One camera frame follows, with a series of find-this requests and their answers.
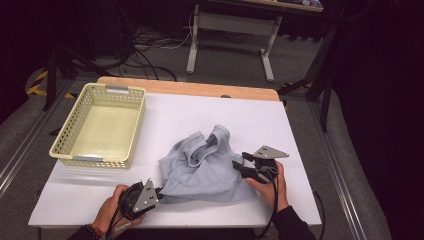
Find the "basket handle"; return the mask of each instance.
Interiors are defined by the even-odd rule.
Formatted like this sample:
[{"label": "basket handle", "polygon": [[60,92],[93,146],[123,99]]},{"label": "basket handle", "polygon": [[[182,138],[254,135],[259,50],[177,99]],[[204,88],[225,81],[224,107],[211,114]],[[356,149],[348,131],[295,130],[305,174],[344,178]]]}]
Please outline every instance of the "basket handle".
[{"label": "basket handle", "polygon": [[114,84],[106,84],[106,91],[113,92],[113,93],[121,93],[121,94],[128,94],[128,86],[123,85],[114,85]]},{"label": "basket handle", "polygon": [[87,157],[87,156],[73,156],[72,160],[86,161],[86,162],[103,162],[102,157]]}]

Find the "white stand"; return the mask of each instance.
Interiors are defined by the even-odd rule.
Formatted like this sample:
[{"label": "white stand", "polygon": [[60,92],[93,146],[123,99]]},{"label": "white stand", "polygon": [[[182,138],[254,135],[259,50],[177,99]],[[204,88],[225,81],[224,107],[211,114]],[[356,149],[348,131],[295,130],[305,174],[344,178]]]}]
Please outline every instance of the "white stand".
[{"label": "white stand", "polygon": [[199,5],[196,5],[194,9],[192,43],[186,72],[188,74],[194,73],[198,46],[197,34],[199,28],[247,33],[269,37],[268,46],[266,49],[261,49],[261,58],[265,69],[266,80],[268,82],[273,82],[274,75],[272,74],[271,64],[269,62],[268,56],[271,52],[272,45],[274,44],[275,37],[277,36],[277,32],[281,24],[281,19],[282,17],[277,17],[275,20],[259,20],[221,14],[204,13],[200,12]]}]

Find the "metal rail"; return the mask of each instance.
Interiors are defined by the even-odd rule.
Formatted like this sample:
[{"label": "metal rail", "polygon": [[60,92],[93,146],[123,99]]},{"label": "metal rail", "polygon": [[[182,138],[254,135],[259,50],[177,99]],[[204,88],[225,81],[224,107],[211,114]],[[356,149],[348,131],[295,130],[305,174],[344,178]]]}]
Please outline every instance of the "metal rail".
[{"label": "metal rail", "polygon": [[344,180],[343,174],[340,170],[337,157],[334,153],[333,147],[331,146],[328,136],[322,131],[320,125],[320,114],[318,107],[315,103],[308,103],[309,112],[314,120],[314,125],[318,132],[319,138],[323,144],[325,152],[327,154],[327,163],[329,166],[331,177],[333,178],[337,193],[339,194],[340,202],[345,212],[350,230],[352,232],[353,239],[362,240],[367,239],[358,213],[353,203],[352,197],[350,196],[347,184]]},{"label": "metal rail", "polygon": [[22,144],[18,147],[16,152],[13,154],[6,167],[0,174],[0,198],[3,197],[9,185],[12,183],[19,169],[25,163],[28,155],[31,153],[34,145],[37,143],[37,140],[46,126],[47,121],[50,119],[50,116],[54,112],[54,109],[57,107],[58,103],[63,99],[63,96],[68,92],[69,88],[72,86],[73,81],[65,80],[58,89],[58,98],[52,103],[52,105],[46,110],[42,111],[38,116],[37,120],[34,123],[34,126],[28,132],[25,139],[22,141]]}]

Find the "yellow plastic basket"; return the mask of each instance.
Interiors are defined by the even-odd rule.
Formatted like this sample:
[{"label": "yellow plastic basket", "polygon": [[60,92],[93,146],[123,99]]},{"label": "yellow plastic basket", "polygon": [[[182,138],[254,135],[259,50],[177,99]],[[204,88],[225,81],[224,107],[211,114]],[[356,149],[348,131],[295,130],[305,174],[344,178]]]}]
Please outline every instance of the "yellow plastic basket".
[{"label": "yellow plastic basket", "polygon": [[130,168],[146,90],[88,83],[50,149],[65,165]]}]

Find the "dark background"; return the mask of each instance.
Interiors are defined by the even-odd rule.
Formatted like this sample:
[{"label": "dark background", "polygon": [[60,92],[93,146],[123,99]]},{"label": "dark background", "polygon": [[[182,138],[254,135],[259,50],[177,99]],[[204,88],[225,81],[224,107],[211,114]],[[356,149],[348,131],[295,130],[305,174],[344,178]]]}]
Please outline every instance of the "dark background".
[{"label": "dark background", "polygon": [[[122,29],[124,20],[119,11],[110,8],[112,1],[102,1],[101,6],[114,17],[99,25],[108,25],[110,31],[100,31],[94,37],[87,34],[92,33],[93,22],[87,22],[84,11],[96,5],[60,2],[62,10],[56,0],[0,3],[0,123],[28,99],[26,81],[33,71],[46,65],[53,40],[66,39],[66,44],[87,57],[124,51],[122,33],[128,29]],[[151,24],[162,22],[161,27],[181,34],[178,28],[186,24],[190,13],[184,6],[160,8],[140,4],[143,2],[136,4],[141,7],[138,12],[144,14],[137,16],[139,20],[150,16]],[[341,12],[341,5],[335,2],[322,1],[326,14]],[[345,15],[356,13],[365,3],[350,1]],[[160,21],[151,17],[155,11],[161,12]],[[351,140],[393,239],[422,239],[420,230],[424,229],[423,14],[418,0],[377,0],[364,21],[338,30],[324,66],[331,72]],[[325,23],[290,16],[279,34],[319,40],[327,30]],[[110,42],[100,43],[102,34],[108,35]]]}]

